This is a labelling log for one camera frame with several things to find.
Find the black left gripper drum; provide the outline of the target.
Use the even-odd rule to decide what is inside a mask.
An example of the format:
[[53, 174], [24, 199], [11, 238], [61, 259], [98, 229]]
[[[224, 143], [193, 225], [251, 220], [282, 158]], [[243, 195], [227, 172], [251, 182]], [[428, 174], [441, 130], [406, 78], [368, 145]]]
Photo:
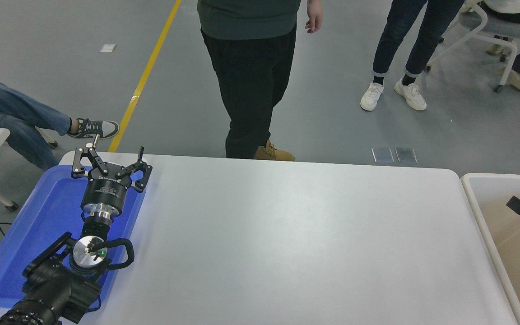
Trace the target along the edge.
[[103, 210], [111, 215], [120, 215], [130, 186], [130, 176], [116, 179], [88, 174], [88, 184], [81, 201], [81, 210], [87, 214]]

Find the standing person's left hand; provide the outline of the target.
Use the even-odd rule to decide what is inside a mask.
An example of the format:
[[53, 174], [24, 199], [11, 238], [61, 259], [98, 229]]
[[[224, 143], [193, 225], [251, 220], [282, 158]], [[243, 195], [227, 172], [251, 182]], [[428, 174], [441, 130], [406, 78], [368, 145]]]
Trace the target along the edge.
[[306, 33], [314, 34], [320, 31], [324, 18], [321, 0], [307, 1], [307, 16], [309, 20], [305, 24]]

